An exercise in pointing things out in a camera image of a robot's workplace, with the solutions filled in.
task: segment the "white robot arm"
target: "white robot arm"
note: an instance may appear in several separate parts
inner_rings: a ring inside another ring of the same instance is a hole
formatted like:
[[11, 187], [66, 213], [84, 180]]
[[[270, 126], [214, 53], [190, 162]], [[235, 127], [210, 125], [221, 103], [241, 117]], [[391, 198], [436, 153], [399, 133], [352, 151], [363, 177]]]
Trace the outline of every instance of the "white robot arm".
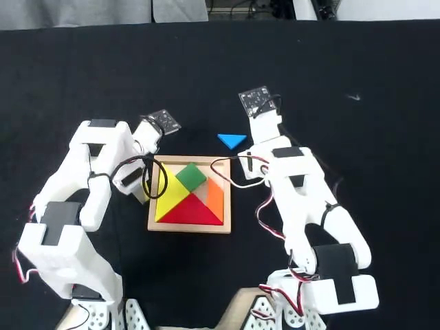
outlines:
[[[298, 266], [296, 271], [311, 279], [300, 286], [302, 305], [319, 314], [376, 308], [375, 280], [358, 272], [371, 264], [369, 246], [351, 215], [333, 196], [317, 159], [310, 149], [292, 146], [290, 139], [280, 134], [282, 118], [276, 98], [266, 87], [242, 93], [240, 99], [254, 140], [251, 148], [239, 153], [245, 156], [240, 162], [246, 179], [265, 178], [283, 220], [285, 251]], [[305, 234], [308, 223], [326, 230], [338, 244], [311, 247]], [[293, 297], [299, 290], [298, 278], [286, 277], [284, 271], [273, 273], [267, 284]], [[280, 313], [287, 301], [279, 295], [275, 298]]]
[[[145, 202], [142, 190], [144, 162], [133, 156], [155, 153], [162, 134], [148, 120], [132, 135], [126, 122], [91, 120], [80, 124], [59, 169], [35, 197], [36, 223], [27, 223], [18, 249], [35, 265], [40, 277], [64, 299], [93, 303], [118, 321], [122, 278], [94, 249], [86, 232], [99, 229], [111, 197], [111, 175], [116, 188]], [[66, 202], [73, 193], [89, 189], [83, 207]]]

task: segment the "wire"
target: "wire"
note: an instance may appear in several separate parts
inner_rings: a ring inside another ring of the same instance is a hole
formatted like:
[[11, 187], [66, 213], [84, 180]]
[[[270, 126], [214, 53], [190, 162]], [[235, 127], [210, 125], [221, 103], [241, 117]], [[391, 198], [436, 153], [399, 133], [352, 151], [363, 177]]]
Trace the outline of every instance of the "wire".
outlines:
[[211, 0], [211, 6], [209, 8], [208, 16], [211, 15], [211, 12], [214, 10], [214, 3], [215, 3], [215, 0]]
[[292, 301], [292, 299], [289, 297], [288, 294], [286, 294], [282, 289], [279, 289], [277, 287], [270, 287], [269, 285], [265, 285], [265, 284], [260, 284], [258, 286], [258, 288], [265, 292], [266, 294], [270, 294], [272, 295], [272, 292], [277, 292], [279, 294], [281, 294], [285, 300], [287, 300], [287, 302], [291, 305], [291, 308], [294, 309], [294, 311], [299, 315], [299, 316], [303, 316], [303, 306], [301, 305], [301, 285], [302, 283], [299, 282], [298, 284], [298, 293], [296, 294], [296, 300], [297, 300], [297, 304], [295, 305], [295, 303]]
[[231, 157], [223, 157], [223, 158], [217, 158], [217, 159], [214, 159], [212, 162], [211, 162], [211, 164], [210, 164], [210, 167], [211, 167], [211, 170], [215, 173], [215, 174], [217, 174], [218, 176], [220, 176], [222, 179], [224, 179], [224, 180], [226, 180], [227, 182], [229, 182], [230, 184], [232, 184], [234, 187], [236, 187], [236, 188], [239, 188], [239, 189], [246, 189], [246, 188], [251, 188], [251, 187], [255, 187], [255, 186], [258, 186], [258, 185], [260, 185], [260, 184], [262, 184], [263, 182], [264, 182], [264, 178], [262, 178], [262, 180], [260, 180], [260, 181], [258, 181], [258, 182], [255, 182], [255, 183], [253, 183], [253, 184], [248, 184], [248, 185], [246, 185], [246, 186], [242, 186], [242, 185], [239, 185], [239, 184], [236, 184], [230, 177], [226, 177], [225, 175], [223, 175], [222, 173], [220, 173], [219, 171], [217, 171], [215, 168], [214, 168], [214, 164], [215, 163], [217, 163], [217, 162], [220, 162], [221, 160], [236, 160], [236, 159], [239, 159], [239, 158], [251, 158], [251, 159], [253, 159], [253, 160], [259, 160], [260, 162], [263, 162], [263, 163], [265, 163], [265, 164], [269, 164], [269, 162], [266, 160], [266, 159], [263, 159], [263, 158], [261, 158], [261, 157], [258, 157], [258, 156], [252, 156], [252, 155], [246, 155], [246, 156], [231, 156]]
[[84, 306], [82, 306], [82, 305], [78, 305], [78, 306], [81, 307], [82, 309], [84, 309], [84, 310], [87, 312], [87, 318], [85, 319], [85, 321], [84, 321], [83, 323], [81, 323], [81, 324], [79, 324], [79, 325], [76, 325], [75, 327], [72, 327], [72, 328], [67, 328], [66, 330], [74, 330], [74, 329], [77, 329], [77, 328], [83, 326], [83, 325], [89, 320], [89, 318], [90, 318], [90, 312], [89, 312], [89, 310], [88, 310], [87, 308], [85, 308]]
[[38, 273], [39, 271], [36, 268], [31, 268], [26, 272], [26, 275], [23, 274], [23, 269], [21, 268], [19, 256], [17, 254], [19, 247], [16, 246], [12, 251], [12, 262], [15, 264], [16, 272], [19, 276], [19, 280], [21, 284], [25, 284], [30, 280], [30, 274]]
[[255, 217], [258, 220], [259, 225], [261, 227], [263, 227], [263, 229], [265, 229], [268, 232], [270, 232], [276, 238], [282, 239], [284, 241], [285, 240], [285, 236], [284, 236], [284, 234], [282, 232], [279, 232], [279, 231], [273, 229], [272, 227], [270, 227], [266, 223], [262, 222], [261, 219], [260, 219], [260, 212], [261, 212], [261, 210], [264, 209], [266, 206], [268, 206], [273, 200], [274, 200], [274, 194], [273, 194], [272, 189], [271, 189], [269, 197], [263, 203], [261, 203], [259, 206], [257, 206], [257, 208], [255, 210]]
[[267, 315], [266, 313], [263, 313], [262, 311], [257, 311], [256, 309], [251, 309], [250, 314], [252, 316], [254, 316], [255, 318], [258, 318], [259, 320], [275, 322], [275, 318], [273, 316]]
[[[157, 142], [156, 142], [156, 146], [157, 146], [157, 149], [156, 149], [156, 152], [155, 153], [157, 153], [158, 151], [159, 151], [159, 145], [160, 145], [160, 142], [162, 141], [162, 138], [165, 136], [165, 129], [164, 129], [164, 127], [155, 119], [155, 118], [153, 118], [151, 115], [146, 115], [146, 116], [143, 116], [143, 115], [141, 115], [140, 116], [141, 117], [141, 119], [142, 120], [146, 120], [147, 122], [149, 122], [150, 124], [151, 124], [151, 126], [156, 126], [157, 128], [159, 128], [159, 130], [160, 130], [160, 136], [159, 136], [159, 138], [157, 139]], [[139, 143], [139, 142], [137, 142], [139, 145], [140, 145], [140, 147], [141, 147], [141, 154], [143, 154], [144, 153], [144, 150], [143, 150], [143, 148], [142, 148], [142, 145]], [[147, 172], [147, 169], [146, 169], [146, 166], [144, 167], [144, 170], [142, 171], [142, 188], [144, 189], [144, 193], [145, 193], [145, 195], [146, 196], [148, 196], [148, 198], [150, 198], [150, 199], [157, 199], [157, 198], [159, 198], [160, 196], [162, 196], [164, 193], [165, 193], [165, 190], [166, 190], [166, 187], [168, 186], [168, 175], [166, 174], [166, 172], [165, 172], [165, 170], [164, 170], [164, 168], [163, 167], [160, 167], [159, 166], [159, 168], [160, 168], [160, 170], [162, 171], [162, 174], [164, 175], [164, 180], [165, 180], [165, 185], [164, 185], [164, 188], [162, 189], [162, 192], [160, 193], [160, 194], [158, 194], [157, 196], [151, 196], [151, 194], [150, 194], [150, 190], [148, 189], [148, 187], [146, 186], [146, 172]]]
[[249, 3], [249, 8], [247, 9], [247, 19], [251, 18], [251, 12], [254, 9], [254, 2], [255, 0], [251, 0], [251, 2]]
[[151, 157], [151, 156], [148, 156], [148, 155], [137, 155], [137, 156], [133, 156], [133, 157], [127, 158], [123, 162], [120, 162], [116, 166], [116, 168], [113, 170], [112, 174], [110, 175], [110, 181], [113, 181], [115, 175], [118, 173], [118, 171], [121, 169], [121, 167], [131, 163], [134, 160], [150, 161], [150, 162], [153, 162], [153, 163], [155, 163], [156, 165], [159, 166], [159, 169], [161, 170], [161, 172], [162, 172], [162, 174], [164, 176], [164, 187], [160, 191], [160, 193], [158, 193], [156, 196], [152, 196], [150, 194], [148, 188], [146, 187], [146, 182], [145, 182], [146, 181], [146, 170], [144, 170], [144, 172], [142, 173], [142, 188], [144, 189], [145, 195], [148, 196], [150, 199], [158, 199], [159, 197], [161, 197], [165, 193], [166, 189], [168, 188], [168, 175], [166, 174], [165, 168], [162, 165], [162, 163], [159, 162], [154, 157]]
[[[282, 103], [282, 98], [281, 98], [281, 95], [280, 94], [274, 94], [273, 96], [277, 96], [277, 98], [279, 98], [280, 99], [280, 103], [279, 103], [279, 105], [277, 106], [277, 109], [276, 109], [276, 111], [277, 111], [277, 114], [280, 114], [280, 112], [281, 112], [281, 105], [283, 105], [283, 103]], [[264, 106], [264, 102], [258, 107], [258, 109], [255, 111], [255, 114], [254, 114], [254, 118], [258, 115], [258, 112], [259, 112], [259, 109], [260, 108], [262, 108], [263, 106]], [[283, 125], [283, 123], [280, 123], [280, 124], [278, 124], [278, 127], [279, 127], [279, 129], [283, 132], [283, 134], [284, 135], [286, 135], [288, 138], [289, 138], [289, 140], [293, 143], [293, 144], [295, 144], [297, 147], [302, 147], [302, 144], [285, 128], [285, 126]], [[318, 163], [323, 167], [323, 168], [325, 168], [326, 170], [328, 170], [331, 174], [333, 174], [335, 177], [337, 177], [338, 179], [336, 180], [336, 183], [333, 185], [333, 188], [332, 188], [332, 192], [333, 192], [333, 195], [336, 197], [336, 193], [337, 193], [337, 191], [338, 191], [338, 187], [339, 187], [339, 185], [340, 185], [340, 183], [342, 182], [342, 181], [344, 181], [344, 177], [343, 176], [341, 176], [339, 173], [337, 173], [335, 170], [333, 170], [331, 167], [330, 167], [330, 165], [328, 165], [326, 162], [324, 162], [324, 160], [322, 160], [322, 158], [321, 157], [319, 157], [318, 155], [316, 155], [315, 153], [313, 153], [313, 156], [316, 158], [316, 160], [318, 161]]]
[[261, 112], [263, 111], [263, 107], [264, 107], [267, 103], [272, 102], [272, 101], [275, 101], [275, 100], [278, 100], [278, 106], [275, 106], [275, 107], [276, 107], [276, 112], [278, 113], [279, 110], [281, 109], [281, 105], [283, 105], [283, 98], [281, 98], [281, 95], [280, 95], [280, 94], [274, 94], [274, 95], [271, 95], [269, 98], [266, 98], [266, 99], [263, 101], [263, 103], [261, 103], [260, 106], [259, 106], [258, 108], [256, 108], [256, 111], [254, 112], [253, 117], [254, 117], [254, 118], [258, 117], [258, 115], [260, 115]]
[[234, 5], [231, 7], [231, 11], [230, 11], [230, 13], [229, 13], [230, 19], [232, 19], [232, 14], [233, 14], [233, 12], [234, 12], [234, 9], [235, 9], [236, 7], [238, 7], [239, 5], [243, 5], [244, 3], [247, 3], [248, 1], [251, 1], [251, 0], [242, 0], [242, 1], [239, 1], [239, 2], [237, 2], [236, 4], [234, 4]]
[[290, 255], [289, 255], [289, 260], [287, 262], [287, 267], [289, 268], [290, 274], [298, 279], [300, 282], [304, 282], [304, 283], [308, 283], [311, 282], [313, 280], [316, 280], [319, 278], [318, 274], [313, 274], [313, 275], [300, 275], [299, 273], [295, 272], [295, 270], [292, 268], [292, 263], [294, 262], [294, 253], [292, 250], [290, 250]]

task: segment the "gray floor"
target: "gray floor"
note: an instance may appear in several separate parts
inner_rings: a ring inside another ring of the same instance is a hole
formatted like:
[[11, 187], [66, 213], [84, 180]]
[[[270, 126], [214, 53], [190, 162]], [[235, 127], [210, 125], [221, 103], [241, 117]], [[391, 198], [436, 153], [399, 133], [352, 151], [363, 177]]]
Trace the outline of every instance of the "gray floor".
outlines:
[[272, 9], [269, 7], [270, 0], [257, 0], [258, 8], [253, 9], [252, 14], [249, 15], [250, 1], [246, 1], [234, 8], [231, 14], [232, 6], [241, 2], [241, 0], [206, 0], [206, 7], [210, 11], [212, 1], [214, 7], [209, 14], [210, 21], [243, 21], [243, 20], [277, 20], [272, 16]]

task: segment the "black table surface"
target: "black table surface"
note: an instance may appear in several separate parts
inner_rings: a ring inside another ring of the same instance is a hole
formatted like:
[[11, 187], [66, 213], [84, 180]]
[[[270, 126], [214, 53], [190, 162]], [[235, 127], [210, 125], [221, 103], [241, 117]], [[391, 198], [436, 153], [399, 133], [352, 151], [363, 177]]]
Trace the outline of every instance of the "black table surface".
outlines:
[[[38, 276], [20, 285], [10, 251], [81, 121], [134, 129], [139, 115], [168, 109], [183, 128], [161, 154], [234, 155], [216, 134], [250, 134], [237, 94], [267, 85], [283, 96], [285, 126], [344, 176], [340, 203], [373, 254], [364, 273], [377, 281], [379, 308], [337, 315], [332, 328], [427, 329], [439, 319], [429, 308], [439, 293], [430, 272], [439, 264], [439, 35], [440, 21], [1, 32], [1, 328], [53, 329], [69, 304]], [[243, 180], [237, 163], [232, 176]], [[282, 243], [254, 218], [266, 195], [232, 189], [230, 235], [146, 232], [148, 204], [118, 196], [90, 237], [120, 271], [117, 217], [126, 296], [151, 325], [213, 327], [239, 288], [286, 266]], [[275, 208], [263, 216], [280, 228]], [[314, 243], [327, 239], [307, 231]]]

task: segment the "wooden base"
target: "wooden base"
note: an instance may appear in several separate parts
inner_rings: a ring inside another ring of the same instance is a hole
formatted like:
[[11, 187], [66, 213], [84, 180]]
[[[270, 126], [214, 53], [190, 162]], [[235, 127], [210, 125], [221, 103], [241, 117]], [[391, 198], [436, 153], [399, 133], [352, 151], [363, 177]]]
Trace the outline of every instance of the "wooden base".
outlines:
[[[179, 172], [189, 163], [195, 163], [197, 168], [206, 176], [210, 177], [223, 190], [223, 225], [188, 225], [176, 223], [160, 223], [155, 222], [156, 199], [150, 200], [150, 208], [148, 211], [147, 229], [159, 230], [167, 232], [207, 232], [215, 234], [231, 233], [231, 190], [230, 183], [223, 180], [215, 174], [210, 164], [218, 157], [205, 156], [163, 156], [156, 155], [155, 159], [159, 160], [163, 165], [174, 173]], [[230, 160], [225, 159], [214, 165], [216, 171], [230, 177]], [[153, 165], [153, 173], [151, 175], [151, 194], [156, 195], [159, 186], [159, 166]]]

